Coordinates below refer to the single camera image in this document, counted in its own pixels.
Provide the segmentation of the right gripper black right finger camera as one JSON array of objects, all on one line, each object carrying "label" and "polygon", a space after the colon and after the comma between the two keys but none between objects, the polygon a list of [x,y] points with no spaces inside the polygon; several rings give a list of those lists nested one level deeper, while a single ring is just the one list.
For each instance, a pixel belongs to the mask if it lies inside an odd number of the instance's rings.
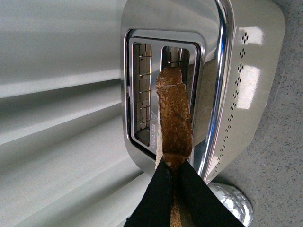
[{"label": "right gripper black right finger camera", "polygon": [[188,161],[179,168],[178,183],[195,227],[243,226],[217,199]]}]

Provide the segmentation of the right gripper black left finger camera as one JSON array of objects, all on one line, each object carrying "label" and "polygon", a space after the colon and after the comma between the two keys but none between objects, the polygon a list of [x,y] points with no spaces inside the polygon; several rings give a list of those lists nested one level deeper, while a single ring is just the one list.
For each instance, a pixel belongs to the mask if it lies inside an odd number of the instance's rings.
[{"label": "right gripper black left finger camera", "polygon": [[126,227],[169,227],[173,198],[173,178],[162,159],[141,199],[127,218]]}]

